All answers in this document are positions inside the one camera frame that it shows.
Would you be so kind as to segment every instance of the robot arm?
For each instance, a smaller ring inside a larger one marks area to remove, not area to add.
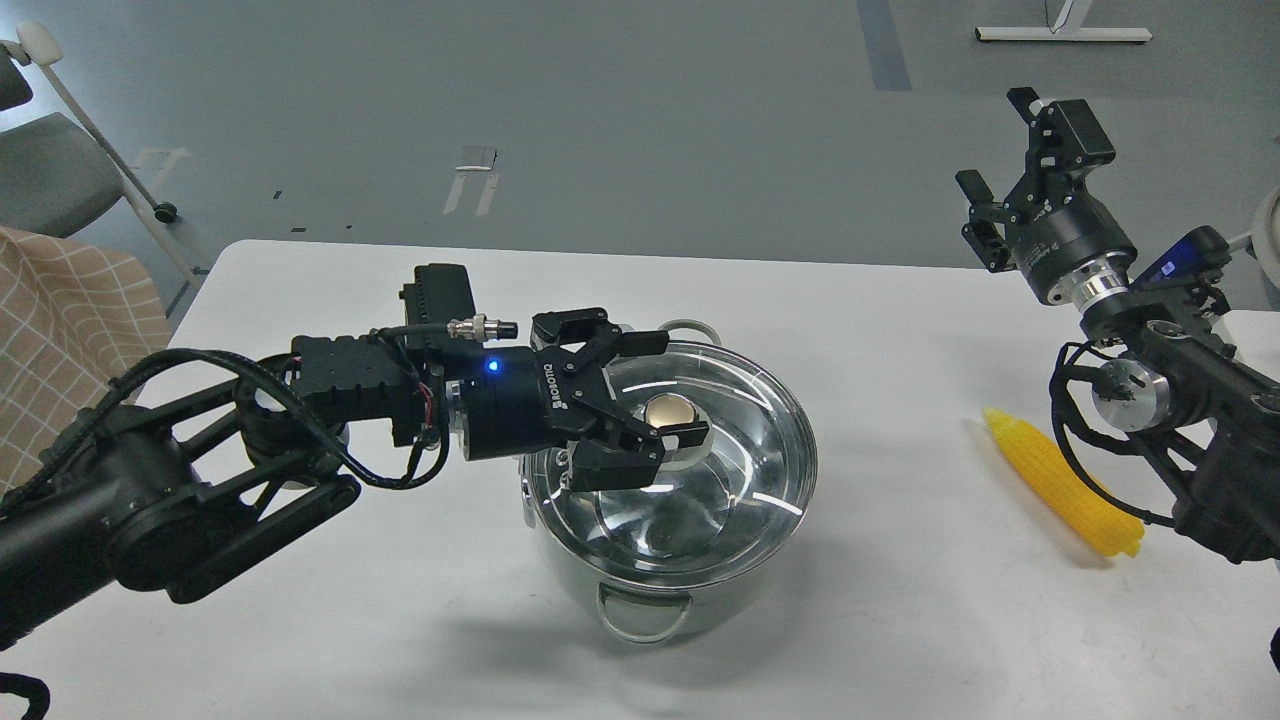
[[[1116,506],[1231,562],[1280,557],[1280,384],[1236,361],[1235,347],[1210,325],[1229,310],[1216,287],[1230,260],[1226,241],[1197,228],[1130,281],[1137,251],[1084,182],[1115,159],[1088,104],[1041,100],[1029,87],[1010,90],[1009,100],[1028,126],[1025,172],[1002,202],[977,170],[957,173],[970,202],[963,234],[989,272],[1018,268],[1042,304],[1070,301],[1083,316],[1088,343],[1070,359],[1064,347],[1051,382],[1069,462]],[[1123,352],[1103,356],[1106,347]],[[1085,351],[1106,361],[1076,365]],[[1091,384],[1098,413],[1125,439],[1087,427],[1070,382]],[[1202,420],[1215,423],[1203,448],[1179,432]],[[1096,486],[1064,425],[1103,450],[1146,459],[1175,496],[1171,516],[1139,511]]]
[[[434,478],[451,425],[468,460],[567,448],[571,491],[646,487],[707,437],[705,421],[645,424],[608,387],[609,360],[660,354],[666,332],[625,332],[593,307],[535,316],[535,347],[488,348],[517,328],[476,314],[461,265],[417,268],[402,297],[403,327],[297,337],[292,352],[261,363],[170,348],[116,379],[0,502],[0,650],[113,580],[200,600],[351,506],[361,484],[410,489]],[[191,361],[237,377],[154,409],[122,404]],[[219,407],[196,434],[173,436]],[[346,447],[346,423],[374,418],[390,419],[396,446],[412,446],[401,478],[372,473]],[[201,480],[192,464],[232,436],[252,469]],[[415,477],[428,451],[435,461]],[[268,514],[287,483],[305,491]],[[255,501],[242,500],[250,493]]]

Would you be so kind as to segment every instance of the plaid fabric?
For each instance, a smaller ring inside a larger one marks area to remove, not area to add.
[[[76,411],[169,336],[133,256],[0,227],[0,492],[33,475]]]

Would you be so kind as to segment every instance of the table surface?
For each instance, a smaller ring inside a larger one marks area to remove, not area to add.
[[[1233,566],[1162,528],[1101,559],[1000,456],[984,405],[1047,427],[1070,307],[1016,273],[243,241],[173,340],[262,357],[294,334],[402,322],[415,265],[462,263],[477,307],[521,322],[602,305],[616,322],[714,325],[777,374],[817,433],[819,486],[777,580],[745,612],[660,647],[612,638],[556,584],[516,464],[454,457],[360,501],[206,600],[111,585],[4,653],[50,717],[1274,717],[1271,562]],[[1280,315],[1230,331],[1280,377]],[[143,404],[223,375],[182,368]],[[353,452],[403,465],[384,423]],[[1083,448],[1138,503],[1140,461]],[[236,447],[197,466],[216,482]],[[0,715],[9,707],[0,705]]]

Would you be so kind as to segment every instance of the glass lid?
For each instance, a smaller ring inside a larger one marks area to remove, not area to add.
[[[571,493],[568,452],[526,459],[539,516],[568,550],[616,578],[689,588],[772,555],[804,516],[817,479],[813,430],[795,397],[746,357],[672,341],[607,368],[616,400],[652,424],[710,424],[709,443],[668,459],[650,487]]]

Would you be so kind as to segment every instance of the yellow corn cob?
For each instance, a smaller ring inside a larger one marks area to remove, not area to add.
[[[1130,557],[1138,555],[1142,520],[1112,506],[1082,483],[1057,443],[1027,420],[1002,410],[983,407],[982,416],[1018,474],[1093,550],[1107,557],[1117,552]]]

